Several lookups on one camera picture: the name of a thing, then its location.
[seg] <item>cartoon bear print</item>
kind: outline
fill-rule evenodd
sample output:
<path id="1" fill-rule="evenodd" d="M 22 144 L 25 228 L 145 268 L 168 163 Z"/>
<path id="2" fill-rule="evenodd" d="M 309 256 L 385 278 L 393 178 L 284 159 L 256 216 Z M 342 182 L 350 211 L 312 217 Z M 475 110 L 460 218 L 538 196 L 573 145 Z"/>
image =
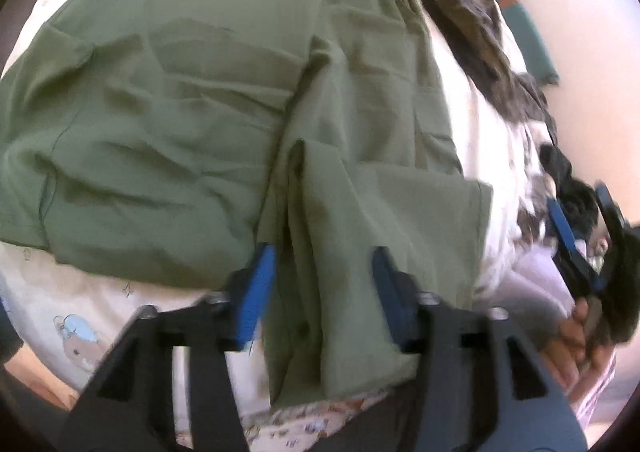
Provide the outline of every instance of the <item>cartoon bear print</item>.
<path id="1" fill-rule="evenodd" d="M 84 371 L 94 372 L 109 344 L 104 336 L 94 331 L 89 323 L 78 315 L 58 315 L 53 319 L 56 331 L 62 338 L 66 357 Z"/>

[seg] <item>green garment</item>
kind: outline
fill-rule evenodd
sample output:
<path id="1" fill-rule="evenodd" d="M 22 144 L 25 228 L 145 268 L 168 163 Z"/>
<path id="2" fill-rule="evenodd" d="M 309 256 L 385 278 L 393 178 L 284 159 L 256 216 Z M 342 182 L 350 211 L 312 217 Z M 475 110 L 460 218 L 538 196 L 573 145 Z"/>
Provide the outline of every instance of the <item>green garment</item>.
<path id="1" fill-rule="evenodd" d="M 0 106 L 4 241 L 212 289 L 277 244 L 280 405 L 411 377 L 373 246 L 470 307 L 491 194 L 462 177 L 415 0 L 70 0 Z"/>

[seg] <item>blue gripper pad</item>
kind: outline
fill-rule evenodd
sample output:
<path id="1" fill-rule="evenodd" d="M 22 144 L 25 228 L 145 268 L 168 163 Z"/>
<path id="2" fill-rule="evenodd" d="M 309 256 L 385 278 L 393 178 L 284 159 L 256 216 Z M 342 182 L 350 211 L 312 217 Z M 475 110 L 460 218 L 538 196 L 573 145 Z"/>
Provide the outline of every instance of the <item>blue gripper pad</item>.
<path id="1" fill-rule="evenodd" d="M 564 217 L 564 212 L 562 212 L 562 207 L 560 206 L 558 201 L 554 200 L 551 197 L 547 198 L 546 207 L 549 210 L 549 217 L 551 217 L 551 220 L 556 227 L 556 231 L 558 232 L 558 237 L 561 240 L 561 244 L 567 249 L 568 252 L 577 252 L 578 249 L 575 247 L 574 232 L 571 230 L 566 217 Z"/>
<path id="2" fill-rule="evenodd" d="M 249 277 L 244 285 L 244 294 L 236 305 L 236 345 L 244 348 L 254 338 L 255 327 L 264 314 L 269 300 L 271 285 L 276 275 L 276 248 L 259 245 L 247 270 Z"/>
<path id="3" fill-rule="evenodd" d="M 371 259 L 373 281 L 393 342 L 403 353 L 415 352 L 420 339 L 418 289 L 407 273 L 396 270 L 388 249 L 376 248 Z"/>

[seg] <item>white bedsheet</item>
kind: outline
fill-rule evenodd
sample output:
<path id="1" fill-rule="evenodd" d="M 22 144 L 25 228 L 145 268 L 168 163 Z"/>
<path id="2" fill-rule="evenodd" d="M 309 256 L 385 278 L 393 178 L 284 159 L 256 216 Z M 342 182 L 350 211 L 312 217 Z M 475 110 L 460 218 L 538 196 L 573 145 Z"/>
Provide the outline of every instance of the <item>white bedsheet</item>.
<path id="1" fill-rule="evenodd" d="M 42 23 L 66 1 L 37 1 L 7 68 L 25 51 Z M 502 120 L 465 76 L 433 22 L 426 19 L 465 176 L 494 187 L 482 276 L 478 280 L 482 291 L 490 291 L 515 255 L 513 240 L 520 233 L 516 216 L 527 190 L 524 147 L 529 128 Z M 503 32 L 504 49 L 514 70 L 525 71 L 522 55 L 505 24 Z M 536 155 L 533 157 L 529 172 L 540 172 Z M 20 336 L 52 372 L 79 390 L 140 305 L 175 309 L 191 304 L 202 294 L 90 276 L 55 263 L 47 252 L 5 243 L 0 243 L 0 272 L 0 290 Z M 241 413 L 267 408 L 267 375 L 260 346 L 254 346 L 251 353 L 234 353 L 228 362 Z M 186 418 L 186 406 L 179 407 L 178 413 Z"/>

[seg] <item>metal screw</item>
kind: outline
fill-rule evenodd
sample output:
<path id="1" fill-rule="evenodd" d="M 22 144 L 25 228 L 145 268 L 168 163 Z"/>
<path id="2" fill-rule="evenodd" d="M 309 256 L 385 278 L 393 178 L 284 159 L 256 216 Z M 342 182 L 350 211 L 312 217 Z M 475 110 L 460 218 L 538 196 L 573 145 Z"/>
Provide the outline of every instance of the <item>metal screw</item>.
<path id="1" fill-rule="evenodd" d="M 487 317 L 491 320 L 507 320 L 509 318 L 509 313 L 503 307 L 492 307 L 487 310 Z"/>
<path id="2" fill-rule="evenodd" d="M 433 291 L 421 291 L 418 293 L 418 303 L 423 306 L 437 306 L 440 303 L 440 297 Z"/>

